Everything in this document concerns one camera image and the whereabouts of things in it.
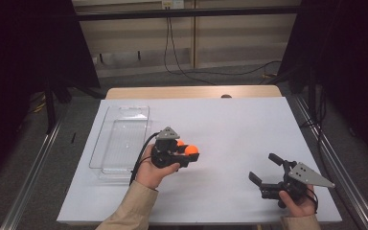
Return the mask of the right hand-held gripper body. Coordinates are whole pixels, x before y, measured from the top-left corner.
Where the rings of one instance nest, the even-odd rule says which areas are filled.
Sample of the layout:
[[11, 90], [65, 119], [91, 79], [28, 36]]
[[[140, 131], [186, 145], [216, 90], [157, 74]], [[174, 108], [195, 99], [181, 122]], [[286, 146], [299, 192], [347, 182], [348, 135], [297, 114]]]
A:
[[[306, 195], [308, 185], [327, 188], [335, 187], [335, 184], [329, 179], [315, 172], [304, 163], [284, 160], [284, 164], [281, 167], [285, 171], [282, 181], [277, 184], [262, 182], [262, 186], [259, 188], [262, 198], [276, 199], [280, 208], [286, 208], [285, 203], [279, 197], [280, 191], [286, 191], [294, 201], [298, 201]], [[318, 207], [317, 196], [314, 195], [314, 198], [316, 207]]]

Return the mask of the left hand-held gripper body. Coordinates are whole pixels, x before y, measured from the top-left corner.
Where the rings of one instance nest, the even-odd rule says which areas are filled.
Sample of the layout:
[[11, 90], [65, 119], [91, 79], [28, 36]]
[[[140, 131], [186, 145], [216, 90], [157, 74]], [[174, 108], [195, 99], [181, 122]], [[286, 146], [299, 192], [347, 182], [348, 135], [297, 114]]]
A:
[[189, 162], [184, 159], [186, 154], [176, 151], [177, 140], [180, 140], [180, 136], [169, 126], [156, 135], [155, 144], [150, 154], [154, 166], [162, 169], [174, 163], [179, 163], [181, 168], [186, 168], [189, 165]]

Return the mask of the clear plastic container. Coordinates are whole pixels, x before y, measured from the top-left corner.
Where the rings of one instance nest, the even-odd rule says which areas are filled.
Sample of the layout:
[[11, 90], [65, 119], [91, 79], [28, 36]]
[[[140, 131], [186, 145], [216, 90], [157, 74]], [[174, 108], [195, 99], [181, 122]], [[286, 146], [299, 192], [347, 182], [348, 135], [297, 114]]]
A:
[[148, 132], [148, 106], [109, 106], [89, 167], [100, 180], [127, 184]]

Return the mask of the person's left hand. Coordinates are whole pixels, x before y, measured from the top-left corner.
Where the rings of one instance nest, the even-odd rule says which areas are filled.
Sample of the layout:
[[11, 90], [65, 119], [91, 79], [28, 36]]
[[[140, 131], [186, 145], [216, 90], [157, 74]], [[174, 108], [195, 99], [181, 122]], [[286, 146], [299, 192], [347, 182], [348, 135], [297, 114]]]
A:
[[139, 168], [135, 177], [135, 181], [147, 188], [155, 190], [165, 176], [176, 172], [180, 168], [180, 164], [174, 163], [162, 169], [155, 167], [152, 164], [150, 157], [152, 147], [153, 144], [150, 144], [145, 148], [145, 152], [139, 161]]

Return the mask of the person's right hand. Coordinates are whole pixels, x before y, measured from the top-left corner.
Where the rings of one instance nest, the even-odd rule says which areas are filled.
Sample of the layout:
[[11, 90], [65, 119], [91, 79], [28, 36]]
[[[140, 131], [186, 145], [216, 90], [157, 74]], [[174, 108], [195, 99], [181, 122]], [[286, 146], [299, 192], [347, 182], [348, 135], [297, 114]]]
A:
[[279, 197], [287, 206], [290, 217], [302, 218], [314, 215], [316, 213], [316, 204], [313, 191], [313, 186], [308, 185], [306, 189], [306, 195], [298, 201], [294, 201], [286, 191], [279, 192]]

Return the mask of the white table cover board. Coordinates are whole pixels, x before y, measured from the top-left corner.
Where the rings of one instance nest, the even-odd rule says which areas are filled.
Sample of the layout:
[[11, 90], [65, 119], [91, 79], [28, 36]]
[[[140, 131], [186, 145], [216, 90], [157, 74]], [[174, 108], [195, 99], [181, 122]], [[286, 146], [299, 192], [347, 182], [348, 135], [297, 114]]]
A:
[[104, 100], [82, 153], [57, 221], [97, 224], [121, 203], [127, 185], [99, 180], [90, 158], [107, 109], [113, 105], [149, 107], [149, 134], [170, 126], [198, 147], [188, 168], [165, 177], [150, 215], [151, 225], [235, 225], [273, 223], [287, 213], [277, 201], [261, 198], [249, 179], [282, 180], [283, 169], [270, 160], [302, 162], [319, 171], [284, 97], [243, 99]]

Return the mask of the wooden table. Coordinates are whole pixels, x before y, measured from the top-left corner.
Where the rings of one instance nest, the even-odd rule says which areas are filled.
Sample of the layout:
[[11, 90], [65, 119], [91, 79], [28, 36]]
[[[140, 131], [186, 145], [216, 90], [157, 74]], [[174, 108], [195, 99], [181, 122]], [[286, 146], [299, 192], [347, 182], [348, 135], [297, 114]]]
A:
[[121, 99], [190, 99], [220, 98], [229, 94], [232, 98], [281, 97], [275, 85], [216, 85], [216, 86], [162, 86], [111, 88], [107, 100]]

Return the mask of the black metal stand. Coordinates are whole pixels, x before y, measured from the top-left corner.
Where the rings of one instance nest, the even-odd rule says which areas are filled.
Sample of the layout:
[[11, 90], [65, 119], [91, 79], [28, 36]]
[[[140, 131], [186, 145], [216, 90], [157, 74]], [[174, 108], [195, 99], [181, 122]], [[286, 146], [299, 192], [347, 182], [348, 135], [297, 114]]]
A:
[[57, 97], [57, 100], [61, 104], [68, 104], [72, 100], [72, 96], [68, 91], [69, 83], [69, 80], [64, 80], [61, 78], [45, 79], [44, 96], [48, 119], [48, 127], [46, 131], [47, 134], [52, 132], [57, 123], [54, 97]]
[[308, 84], [308, 108], [310, 118], [316, 122], [316, 73], [313, 67], [310, 68], [310, 77]]

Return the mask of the black curtain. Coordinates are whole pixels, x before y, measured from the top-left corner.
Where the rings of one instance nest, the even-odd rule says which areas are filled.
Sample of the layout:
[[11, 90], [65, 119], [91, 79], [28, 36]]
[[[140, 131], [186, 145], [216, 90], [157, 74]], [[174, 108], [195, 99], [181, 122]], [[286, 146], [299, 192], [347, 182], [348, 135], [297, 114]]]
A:
[[301, 0], [279, 72], [314, 75], [368, 147], [368, 0]]
[[66, 103], [69, 86], [100, 85], [75, 15], [72, 0], [0, 0], [0, 165], [34, 93]]

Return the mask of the beige wooden partition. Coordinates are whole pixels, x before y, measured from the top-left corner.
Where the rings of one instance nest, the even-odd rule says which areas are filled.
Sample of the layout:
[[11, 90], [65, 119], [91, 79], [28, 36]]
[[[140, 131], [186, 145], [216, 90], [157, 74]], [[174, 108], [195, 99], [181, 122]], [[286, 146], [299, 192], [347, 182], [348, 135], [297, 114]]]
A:
[[[301, 0], [184, 0], [184, 9], [299, 6]], [[78, 13], [163, 10], [162, 0], [72, 0]], [[80, 23], [101, 78], [280, 60], [296, 15], [124, 19]]]

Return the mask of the black metal crossbar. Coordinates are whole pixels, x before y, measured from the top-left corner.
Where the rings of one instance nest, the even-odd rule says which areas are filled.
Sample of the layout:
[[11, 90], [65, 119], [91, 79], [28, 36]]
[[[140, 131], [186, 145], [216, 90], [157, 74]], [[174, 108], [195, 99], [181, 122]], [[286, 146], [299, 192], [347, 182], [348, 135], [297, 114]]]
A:
[[298, 13], [298, 6], [77, 13], [77, 21]]

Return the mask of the aluminium floor rail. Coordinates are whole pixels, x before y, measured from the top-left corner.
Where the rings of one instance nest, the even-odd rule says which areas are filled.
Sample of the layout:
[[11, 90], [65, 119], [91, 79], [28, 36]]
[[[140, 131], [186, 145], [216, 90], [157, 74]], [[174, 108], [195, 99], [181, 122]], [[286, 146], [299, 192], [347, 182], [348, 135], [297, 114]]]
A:
[[22, 184], [20, 191], [18, 192], [14, 202], [11, 205], [3, 223], [0, 226], [0, 230], [16, 230], [19, 221], [22, 219], [25, 208], [29, 202], [29, 199], [35, 188], [35, 184], [42, 171], [43, 165], [46, 161], [48, 154], [50, 153], [54, 142], [57, 139], [58, 132], [62, 125], [62, 121], [58, 120], [51, 131], [45, 136], [43, 144], [36, 155], [34, 163]]
[[366, 230], [368, 230], [368, 202], [365, 200], [362, 193], [359, 191], [357, 185], [349, 176], [339, 157], [337, 156], [334, 148], [329, 142], [327, 136], [323, 132], [320, 125], [315, 125], [309, 114], [309, 108], [307, 103], [301, 96], [296, 97], [296, 102], [305, 117], [310, 123], [309, 127], [313, 135], [315, 136], [319, 145], [319, 152], [324, 155], [330, 166], [332, 167], [340, 186], [343, 188], [350, 202], [352, 203], [356, 213], [358, 214], [361, 222], [364, 224]]

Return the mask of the white wall outlet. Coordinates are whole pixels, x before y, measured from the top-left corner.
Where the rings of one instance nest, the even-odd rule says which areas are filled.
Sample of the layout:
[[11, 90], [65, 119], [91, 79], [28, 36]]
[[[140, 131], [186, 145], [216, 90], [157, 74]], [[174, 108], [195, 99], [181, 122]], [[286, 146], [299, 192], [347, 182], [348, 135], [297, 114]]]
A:
[[162, 0], [163, 10], [183, 10], [184, 0]]

